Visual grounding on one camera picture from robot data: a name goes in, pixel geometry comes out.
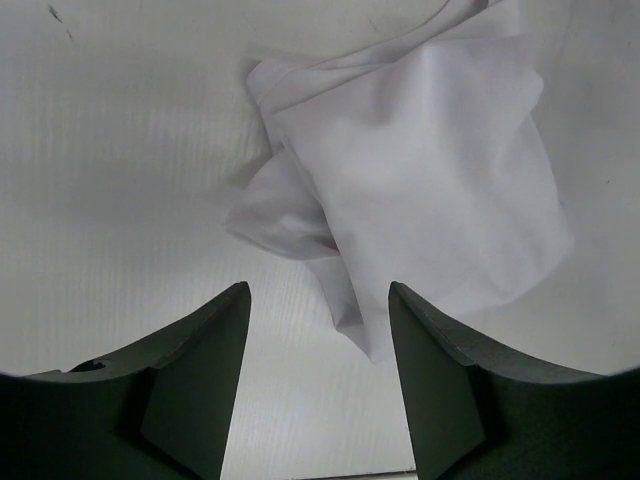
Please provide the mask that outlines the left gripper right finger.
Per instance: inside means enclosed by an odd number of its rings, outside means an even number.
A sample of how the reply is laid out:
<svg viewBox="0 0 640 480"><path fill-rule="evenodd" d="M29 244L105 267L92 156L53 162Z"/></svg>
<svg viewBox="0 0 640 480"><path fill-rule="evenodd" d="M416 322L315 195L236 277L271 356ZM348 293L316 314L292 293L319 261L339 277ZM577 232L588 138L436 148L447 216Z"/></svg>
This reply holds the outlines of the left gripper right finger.
<svg viewBox="0 0 640 480"><path fill-rule="evenodd" d="M639 372L556 365L445 315L401 283L389 314L421 479L635 479Z"/></svg>

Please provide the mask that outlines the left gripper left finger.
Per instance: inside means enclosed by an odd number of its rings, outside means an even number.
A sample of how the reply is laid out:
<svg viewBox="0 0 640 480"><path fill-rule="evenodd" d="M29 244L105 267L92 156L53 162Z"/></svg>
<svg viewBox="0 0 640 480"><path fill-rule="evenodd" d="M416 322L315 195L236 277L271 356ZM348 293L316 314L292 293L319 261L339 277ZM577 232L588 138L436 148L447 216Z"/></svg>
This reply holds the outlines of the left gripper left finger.
<svg viewBox="0 0 640 480"><path fill-rule="evenodd" d="M239 282L70 371L1 378L5 479L217 479L250 319Z"/></svg>

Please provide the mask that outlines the white t shirt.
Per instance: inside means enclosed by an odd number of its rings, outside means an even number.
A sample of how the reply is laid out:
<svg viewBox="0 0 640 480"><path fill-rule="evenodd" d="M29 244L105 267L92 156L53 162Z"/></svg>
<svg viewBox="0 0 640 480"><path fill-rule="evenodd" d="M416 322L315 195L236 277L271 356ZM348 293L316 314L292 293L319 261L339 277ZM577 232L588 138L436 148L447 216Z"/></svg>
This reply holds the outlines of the white t shirt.
<svg viewBox="0 0 640 480"><path fill-rule="evenodd" d="M449 1L341 58L259 63L247 86L273 155L229 231L305 263L375 362L394 282L454 317L512 302L573 245L532 118L537 50L521 2Z"/></svg>

